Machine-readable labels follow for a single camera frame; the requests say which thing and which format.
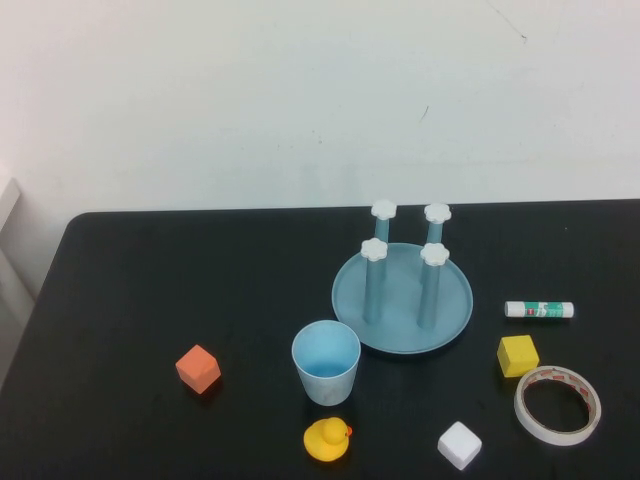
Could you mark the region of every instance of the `green label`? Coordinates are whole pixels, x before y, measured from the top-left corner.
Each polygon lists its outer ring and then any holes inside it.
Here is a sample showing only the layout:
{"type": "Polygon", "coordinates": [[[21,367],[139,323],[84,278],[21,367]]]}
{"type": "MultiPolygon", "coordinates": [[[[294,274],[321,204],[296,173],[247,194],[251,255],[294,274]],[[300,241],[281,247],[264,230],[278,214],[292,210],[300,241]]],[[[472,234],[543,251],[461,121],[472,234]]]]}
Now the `green label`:
{"type": "Polygon", "coordinates": [[[525,317],[562,317],[562,302],[524,302],[525,317]]]}

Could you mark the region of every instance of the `cup rim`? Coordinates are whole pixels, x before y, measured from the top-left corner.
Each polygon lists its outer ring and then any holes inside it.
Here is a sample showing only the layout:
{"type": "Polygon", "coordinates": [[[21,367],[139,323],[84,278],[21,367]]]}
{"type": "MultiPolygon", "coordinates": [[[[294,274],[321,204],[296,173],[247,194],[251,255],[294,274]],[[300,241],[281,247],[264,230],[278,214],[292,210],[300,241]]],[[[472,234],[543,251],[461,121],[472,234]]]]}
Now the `cup rim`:
{"type": "Polygon", "coordinates": [[[351,372],[351,370],[353,370],[354,368],[356,368],[358,366],[358,362],[360,361],[360,354],[362,353],[362,345],[360,344],[360,337],[358,337],[358,334],[356,332],[353,331],[353,329],[349,326],[346,325],[342,322],[339,322],[338,320],[317,320],[315,322],[311,322],[307,325],[305,325],[304,327],[302,327],[300,329],[300,331],[298,333],[296,333],[296,336],[293,337],[293,342],[291,342],[291,358],[293,359],[293,363],[295,363],[296,368],[298,370],[301,370],[304,372],[305,375],[308,375],[311,378],[317,378],[318,380],[333,380],[334,378],[340,378],[343,375],[347,375],[349,372],[351,372]],[[345,370],[344,372],[342,372],[339,375],[334,375],[333,377],[318,377],[317,375],[313,375],[309,372],[307,372],[304,368],[302,368],[298,362],[296,361],[296,356],[293,354],[293,347],[296,344],[296,340],[298,339],[298,336],[304,332],[307,328],[310,328],[312,326],[315,326],[319,323],[331,323],[331,324],[338,324],[341,325],[342,327],[346,328],[349,332],[351,332],[351,334],[353,334],[353,336],[355,337],[357,343],[358,343],[358,355],[356,356],[356,360],[355,362],[353,362],[353,365],[351,365],[351,367],[349,367],[347,370],[345,370]]]}

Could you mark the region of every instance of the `yellow cube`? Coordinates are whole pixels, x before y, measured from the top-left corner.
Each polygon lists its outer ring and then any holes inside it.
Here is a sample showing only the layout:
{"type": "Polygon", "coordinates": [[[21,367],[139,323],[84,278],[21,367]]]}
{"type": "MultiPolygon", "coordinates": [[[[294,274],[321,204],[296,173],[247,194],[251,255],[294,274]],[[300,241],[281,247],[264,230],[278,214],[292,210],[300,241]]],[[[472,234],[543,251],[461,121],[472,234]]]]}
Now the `yellow cube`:
{"type": "Polygon", "coordinates": [[[498,361],[505,377],[521,377],[538,366],[540,359],[530,335],[502,337],[498,361]]]}

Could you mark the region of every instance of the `foam block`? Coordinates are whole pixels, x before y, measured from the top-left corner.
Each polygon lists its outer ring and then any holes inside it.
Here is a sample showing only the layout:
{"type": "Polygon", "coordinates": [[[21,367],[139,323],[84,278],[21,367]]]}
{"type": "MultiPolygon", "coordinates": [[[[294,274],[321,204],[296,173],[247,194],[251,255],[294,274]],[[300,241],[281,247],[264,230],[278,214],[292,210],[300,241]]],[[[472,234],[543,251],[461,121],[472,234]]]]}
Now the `foam block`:
{"type": "Polygon", "coordinates": [[[438,451],[458,470],[464,470],[481,447],[482,441],[462,422],[451,425],[438,440],[438,451]]]}
{"type": "Polygon", "coordinates": [[[540,358],[530,335],[502,337],[498,361],[505,377],[521,377],[538,366],[540,358]]]}
{"type": "Polygon", "coordinates": [[[176,369],[182,381],[197,393],[204,392],[221,375],[218,361],[200,345],[178,360],[176,369]]]}

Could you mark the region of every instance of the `orange cube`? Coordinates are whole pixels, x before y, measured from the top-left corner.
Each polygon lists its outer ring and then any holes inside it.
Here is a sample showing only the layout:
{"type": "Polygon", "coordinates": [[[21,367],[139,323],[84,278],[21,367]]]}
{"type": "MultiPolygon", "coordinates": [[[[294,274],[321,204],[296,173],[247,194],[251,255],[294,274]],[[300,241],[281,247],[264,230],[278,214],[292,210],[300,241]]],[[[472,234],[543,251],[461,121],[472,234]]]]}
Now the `orange cube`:
{"type": "Polygon", "coordinates": [[[182,381],[197,393],[204,392],[221,375],[218,361],[200,345],[178,360],[176,368],[182,381]]]}

